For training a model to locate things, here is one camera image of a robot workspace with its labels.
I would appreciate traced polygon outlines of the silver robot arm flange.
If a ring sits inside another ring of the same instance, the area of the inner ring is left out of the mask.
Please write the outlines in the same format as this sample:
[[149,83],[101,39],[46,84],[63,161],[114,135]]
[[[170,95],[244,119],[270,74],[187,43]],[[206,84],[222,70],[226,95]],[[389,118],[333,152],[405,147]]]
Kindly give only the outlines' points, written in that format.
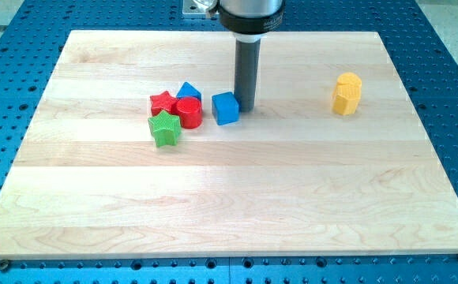
[[259,35],[281,25],[285,6],[285,0],[215,0],[205,15],[218,14],[219,22],[231,32]]

